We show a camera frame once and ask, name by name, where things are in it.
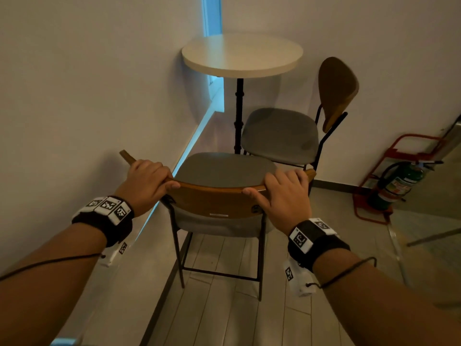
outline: round table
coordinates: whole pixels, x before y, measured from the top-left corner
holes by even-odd
[[[297,43],[262,34],[222,34],[191,41],[182,49],[184,62],[200,73],[237,79],[234,151],[242,147],[243,80],[285,73],[303,55]]]

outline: hand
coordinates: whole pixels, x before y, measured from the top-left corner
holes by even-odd
[[[284,173],[277,169],[275,175],[266,174],[264,183],[270,201],[254,188],[245,188],[242,193],[256,200],[275,228],[289,236],[298,223],[312,217],[309,178],[304,171],[296,169]]]
[[[135,217],[145,214],[170,189],[177,189],[176,181],[165,182],[167,177],[173,178],[171,171],[162,163],[150,160],[136,160],[128,171],[128,176],[114,195],[127,201],[135,211]]]

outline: person's left arm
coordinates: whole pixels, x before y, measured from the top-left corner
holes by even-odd
[[[113,195],[129,203],[135,217],[140,216],[170,188],[179,187],[175,181],[164,183],[166,177],[172,177],[171,172],[161,163],[138,160]],[[0,276],[41,261],[100,254],[106,244],[99,229],[75,223]],[[71,314],[98,258],[40,265],[0,280],[0,345],[49,346]]]

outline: gray chair seat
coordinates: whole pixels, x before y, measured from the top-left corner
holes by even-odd
[[[240,154],[198,153],[186,159],[175,179],[208,187],[247,187],[260,185],[266,173],[275,172],[276,166],[268,159]],[[174,206],[179,228],[194,233],[227,237],[258,237],[262,215],[244,219],[217,219]]]
[[[293,110],[262,108],[252,112],[242,133],[242,147],[275,162],[306,165],[319,148],[317,125]]]

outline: person's right arm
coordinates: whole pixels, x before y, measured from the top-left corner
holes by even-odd
[[[271,200],[254,189],[253,197],[273,225],[287,236],[312,217],[308,179],[301,170],[267,174]],[[320,284],[361,259],[345,249],[326,251],[314,262]],[[324,293],[338,320],[356,346],[461,345],[461,324],[405,286],[366,263],[328,286]]]

